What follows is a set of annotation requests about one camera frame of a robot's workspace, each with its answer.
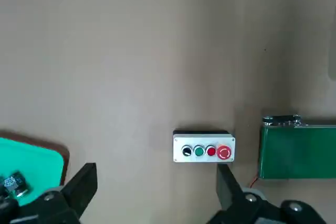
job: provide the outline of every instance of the black button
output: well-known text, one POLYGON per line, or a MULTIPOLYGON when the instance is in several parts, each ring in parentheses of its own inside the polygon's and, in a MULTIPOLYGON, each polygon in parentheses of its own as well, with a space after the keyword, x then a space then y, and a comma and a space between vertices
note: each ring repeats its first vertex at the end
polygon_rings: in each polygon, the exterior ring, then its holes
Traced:
POLYGON ((182 153, 184 156, 189 157, 191 156, 191 149, 189 147, 185 147, 183 148, 182 153))

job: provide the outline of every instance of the metal screw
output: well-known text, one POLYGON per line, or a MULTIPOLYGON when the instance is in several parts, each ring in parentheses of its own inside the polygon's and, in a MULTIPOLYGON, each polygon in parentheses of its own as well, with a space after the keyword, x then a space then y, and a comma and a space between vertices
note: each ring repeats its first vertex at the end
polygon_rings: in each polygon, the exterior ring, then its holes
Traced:
POLYGON ((295 212, 300 212, 300 211, 302 211, 302 207, 301 207, 299 204, 295 203, 295 202, 292 202, 291 204, 289 204, 289 207, 290 207, 292 210, 294 210, 295 212))
POLYGON ((8 207, 8 206, 9 206, 9 203, 6 202, 6 201, 4 201, 4 202, 2 202, 2 203, 0 204, 0 209, 5 209, 5 208, 8 207))
POLYGON ((245 196, 245 199, 247 199, 247 200, 250 201, 250 202, 257 201, 256 196, 254 196, 253 194, 247 194, 247 195, 245 196))
POLYGON ((48 195, 46 195, 45 197, 44 197, 44 200, 45 201, 49 201, 49 200, 51 200, 51 199, 53 199, 54 198, 54 195, 53 194, 48 194, 48 195))

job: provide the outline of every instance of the teal mat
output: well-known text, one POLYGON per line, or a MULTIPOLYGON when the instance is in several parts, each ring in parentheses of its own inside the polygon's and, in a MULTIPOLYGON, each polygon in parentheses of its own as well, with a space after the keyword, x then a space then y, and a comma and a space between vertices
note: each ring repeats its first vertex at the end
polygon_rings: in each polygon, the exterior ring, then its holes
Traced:
POLYGON ((0 137, 0 164, 0 176, 18 170, 31 187, 29 194, 18 199, 22 206, 60 185, 64 160, 56 151, 0 137))

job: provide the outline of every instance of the green button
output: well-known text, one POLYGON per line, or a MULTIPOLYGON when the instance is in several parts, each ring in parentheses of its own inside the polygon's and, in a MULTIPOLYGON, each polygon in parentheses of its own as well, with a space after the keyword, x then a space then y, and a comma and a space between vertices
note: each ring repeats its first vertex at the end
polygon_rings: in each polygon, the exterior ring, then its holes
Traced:
POLYGON ((196 155, 196 156, 202 156, 203 154, 204 154, 204 150, 203 150, 202 147, 197 147, 197 148, 195 149, 195 155, 196 155))

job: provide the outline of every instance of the green battery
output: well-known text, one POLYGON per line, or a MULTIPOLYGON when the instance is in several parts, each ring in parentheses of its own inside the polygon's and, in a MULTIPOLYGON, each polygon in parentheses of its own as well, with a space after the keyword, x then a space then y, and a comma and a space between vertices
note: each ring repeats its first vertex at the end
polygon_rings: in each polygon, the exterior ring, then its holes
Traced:
POLYGON ((336 178, 335 160, 335 125, 304 124, 299 115, 263 118, 259 178, 336 178))

